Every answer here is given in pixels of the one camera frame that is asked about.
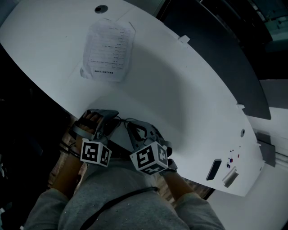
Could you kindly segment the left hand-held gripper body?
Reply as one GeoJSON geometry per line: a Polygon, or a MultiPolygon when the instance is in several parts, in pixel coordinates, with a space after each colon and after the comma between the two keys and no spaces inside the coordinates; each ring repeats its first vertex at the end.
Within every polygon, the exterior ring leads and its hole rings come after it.
{"type": "Polygon", "coordinates": [[[119,112],[116,110],[90,109],[87,110],[79,120],[75,121],[69,130],[69,134],[76,139],[82,138],[80,160],[89,164],[98,164],[107,167],[112,151],[107,147],[110,137],[103,135],[104,125],[113,118],[117,118],[119,112]],[[85,114],[97,113],[102,119],[98,123],[94,133],[88,133],[81,129],[79,124],[84,123],[85,114]]]}

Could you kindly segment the person's left hand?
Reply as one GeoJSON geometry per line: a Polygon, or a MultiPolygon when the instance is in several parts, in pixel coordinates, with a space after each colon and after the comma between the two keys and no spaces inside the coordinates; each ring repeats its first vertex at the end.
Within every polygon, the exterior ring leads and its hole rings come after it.
{"type": "Polygon", "coordinates": [[[85,114],[83,118],[84,123],[79,124],[79,127],[88,133],[94,133],[101,119],[102,117],[94,112],[85,114]]]}

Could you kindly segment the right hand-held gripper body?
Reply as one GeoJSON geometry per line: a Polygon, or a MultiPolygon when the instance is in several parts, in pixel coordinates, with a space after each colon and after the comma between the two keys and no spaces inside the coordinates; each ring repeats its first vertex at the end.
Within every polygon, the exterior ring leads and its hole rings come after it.
{"type": "Polygon", "coordinates": [[[134,149],[130,159],[138,172],[164,175],[177,171],[175,162],[169,158],[172,155],[172,145],[163,138],[155,126],[133,120],[127,122],[126,129],[134,149]]]}

